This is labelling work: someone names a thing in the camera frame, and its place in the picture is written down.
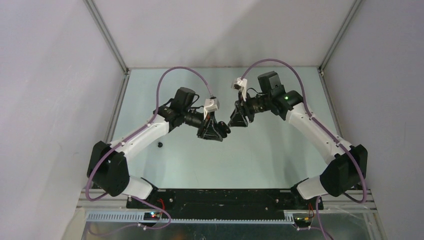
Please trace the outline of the black earbud charging case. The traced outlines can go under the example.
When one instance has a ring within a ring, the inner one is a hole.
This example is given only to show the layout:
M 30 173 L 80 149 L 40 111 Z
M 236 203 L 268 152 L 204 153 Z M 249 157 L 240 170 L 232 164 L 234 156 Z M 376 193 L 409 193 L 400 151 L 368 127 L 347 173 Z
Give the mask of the black earbud charging case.
M 230 128 L 227 126 L 227 124 L 223 121 L 219 121 L 217 123 L 217 128 L 220 131 L 220 134 L 222 135 L 222 137 L 224 138 L 224 135 L 228 135 L 231 133 Z

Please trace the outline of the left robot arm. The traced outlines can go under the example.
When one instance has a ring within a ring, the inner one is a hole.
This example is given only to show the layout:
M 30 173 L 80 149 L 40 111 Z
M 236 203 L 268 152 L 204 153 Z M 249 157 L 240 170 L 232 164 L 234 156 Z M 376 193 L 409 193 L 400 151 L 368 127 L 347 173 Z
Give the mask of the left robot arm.
M 173 98 L 161 105 L 140 129 L 121 140 L 97 142 L 92 149 L 87 177 L 112 197 L 127 195 L 138 198 L 145 208 L 153 208 L 158 202 L 154 186 L 141 177 L 131 176 L 128 162 L 157 139 L 175 128 L 186 124 L 197 129 L 197 137 L 203 140 L 223 141 L 230 134 L 230 128 L 223 121 L 217 121 L 215 110 L 218 100 L 207 99 L 205 105 L 211 112 L 198 112 L 192 105 L 196 93 L 180 87 Z

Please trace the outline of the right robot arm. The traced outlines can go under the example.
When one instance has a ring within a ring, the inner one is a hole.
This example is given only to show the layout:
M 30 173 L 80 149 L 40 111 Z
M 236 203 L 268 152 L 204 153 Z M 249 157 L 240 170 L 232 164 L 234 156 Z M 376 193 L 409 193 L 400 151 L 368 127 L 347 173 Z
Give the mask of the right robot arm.
M 248 81 L 238 77 L 231 87 L 238 91 L 229 127 L 247 127 L 255 114 L 270 111 L 299 130 L 318 150 L 327 167 L 318 176 L 307 178 L 292 187 L 291 204 L 304 209 L 312 198 L 345 194 L 355 184 L 365 182 L 368 151 L 361 144 L 353 146 L 323 125 L 307 109 L 304 98 L 295 90 L 286 91 L 279 75 L 267 72 L 258 76 L 261 92 L 251 97 Z

